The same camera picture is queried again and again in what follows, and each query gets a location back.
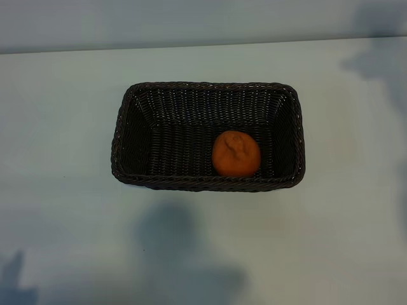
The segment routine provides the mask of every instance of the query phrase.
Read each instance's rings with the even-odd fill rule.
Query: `wall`
[[[371,19],[377,36],[407,34],[376,8],[375,0],[0,0],[0,53],[368,37]]]

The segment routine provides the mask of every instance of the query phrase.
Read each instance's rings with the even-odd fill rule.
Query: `table surface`
[[[407,39],[0,55],[0,268],[9,303],[402,305]],[[269,193],[119,183],[145,81],[280,82],[307,170]]]

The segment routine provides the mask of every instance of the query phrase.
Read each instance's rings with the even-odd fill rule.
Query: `woven texture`
[[[212,146],[226,130],[248,133],[261,166],[250,178],[221,177]],[[298,184],[305,173],[298,96],[278,83],[141,83],[119,110],[112,173],[152,189],[271,191]]]

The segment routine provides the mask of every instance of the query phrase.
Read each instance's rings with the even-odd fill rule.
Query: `orange fruit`
[[[244,132],[228,130],[215,140],[212,163],[222,176],[253,176],[260,168],[260,161],[259,145]]]

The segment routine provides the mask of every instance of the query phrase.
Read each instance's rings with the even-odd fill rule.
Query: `basket rim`
[[[185,175],[146,175],[137,173],[128,173],[124,171],[121,166],[121,139],[123,138],[123,128],[127,120],[127,109],[131,102],[131,97],[136,90],[141,89],[194,89],[194,90],[284,90],[286,95],[290,97],[292,108],[294,111],[295,120],[293,123],[296,124],[297,137],[294,143],[296,149],[296,166],[294,170],[289,175],[284,177],[271,177],[271,178],[261,178],[261,177],[227,177],[227,176],[185,176]],[[305,174],[305,145],[303,136],[303,126],[302,126],[302,114],[301,106],[298,100],[298,95],[296,90],[289,86],[283,85],[281,83],[197,83],[189,81],[171,81],[171,82],[144,82],[132,85],[125,93],[122,105],[118,113],[118,119],[116,122],[116,130],[114,132],[114,139],[112,141],[112,153],[111,153],[111,169],[112,174],[124,183],[130,183],[128,179],[136,180],[139,183],[151,181],[157,182],[230,182],[230,183],[240,183],[242,188],[245,187],[256,187],[256,184],[274,184],[273,189],[279,188],[278,184],[291,183],[290,187],[295,186],[300,183]]]

